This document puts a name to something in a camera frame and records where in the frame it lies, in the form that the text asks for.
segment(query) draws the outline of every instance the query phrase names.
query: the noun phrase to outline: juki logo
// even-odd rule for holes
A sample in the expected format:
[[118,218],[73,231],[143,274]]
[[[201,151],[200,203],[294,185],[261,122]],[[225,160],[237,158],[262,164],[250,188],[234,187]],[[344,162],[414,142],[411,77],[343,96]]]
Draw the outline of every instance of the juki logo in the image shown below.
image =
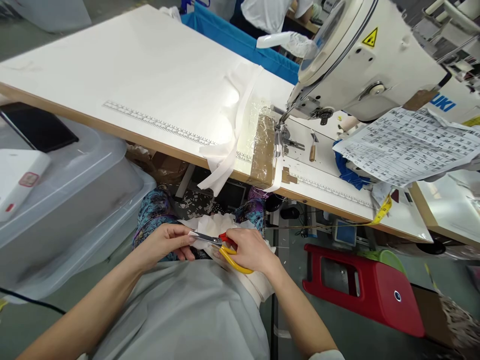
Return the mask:
[[440,93],[435,95],[435,97],[430,101],[430,104],[435,105],[437,108],[439,108],[445,113],[457,105],[453,101],[449,100],[448,97],[443,96]]

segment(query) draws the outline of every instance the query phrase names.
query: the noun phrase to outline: blue bin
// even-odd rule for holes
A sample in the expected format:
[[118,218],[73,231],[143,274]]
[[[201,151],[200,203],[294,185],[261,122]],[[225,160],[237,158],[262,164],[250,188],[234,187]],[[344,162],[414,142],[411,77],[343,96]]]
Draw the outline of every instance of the blue bin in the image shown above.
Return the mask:
[[262,66],[289,83],[297,84],[299,65],[270,48],[257,49],[257,40],[203,6],[181,16],[181,22],[214,42]]

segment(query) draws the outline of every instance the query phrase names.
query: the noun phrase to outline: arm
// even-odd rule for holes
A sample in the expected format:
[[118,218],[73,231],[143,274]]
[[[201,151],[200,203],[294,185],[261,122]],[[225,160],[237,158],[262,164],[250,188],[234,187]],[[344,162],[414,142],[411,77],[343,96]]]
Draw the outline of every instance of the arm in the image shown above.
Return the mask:
[[312,12],[314,8],[313,4],[310,5],[310,7],[301,16],[299,16],[299,14],[297,13],[299,9],[299,3],[297,2],[297,0],[293,0],[290,6],[293,9],[293,12],[295,13],[295,17],[298,19],[298,21],[300,21],[304,25],[308,24],[308,22],[312,17]]
[[159,226],[17,360],[75,360],[81,354],[91,352],[117,318],[145,271],[174,250],[177,254],[181,250],[189,260],[192,259],[189,245],[196,239],[187,235],[189,231],[183,225]]
[[306,25],[306,24],[310,21],[310,18],[312,17],[312,9],[313,9],[313,7],[314,7],[313,5],[310,6],[310,7],[308,8],[308,10],[305,11],[305,12],[303,13],[303,15],[298,18],[298,20],[299,20],[301,23],[303,23],[303,24]]
[[238,245],[237,255],[231,255],[239,265],[260,271],[275,289],[285,313],[291,336],[306,356],[327,350],[337,350],[327,327],[304,293],[290,278],[257,230],[230,229],[227,236]]

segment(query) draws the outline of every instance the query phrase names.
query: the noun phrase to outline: wooden handle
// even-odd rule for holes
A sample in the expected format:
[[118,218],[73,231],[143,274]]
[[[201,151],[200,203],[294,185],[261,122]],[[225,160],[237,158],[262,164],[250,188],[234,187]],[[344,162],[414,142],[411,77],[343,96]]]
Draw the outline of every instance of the wooden handle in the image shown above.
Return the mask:
[[310,148],[310,161],[315,161],[315,144],[313,144]]

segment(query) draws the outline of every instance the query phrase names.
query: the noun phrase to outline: person's left hand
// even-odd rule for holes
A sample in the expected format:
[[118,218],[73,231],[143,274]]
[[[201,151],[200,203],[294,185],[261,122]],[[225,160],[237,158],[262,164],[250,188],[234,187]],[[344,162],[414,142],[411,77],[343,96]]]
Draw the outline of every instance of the person's left hand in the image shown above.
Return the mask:
[[153,268],[168,253],[174,252],[181,261],[194,261],[190,250],[196,238],[189,236],[190,228],[180,224],[164,223],[157,227],[128,257],[142,271]]

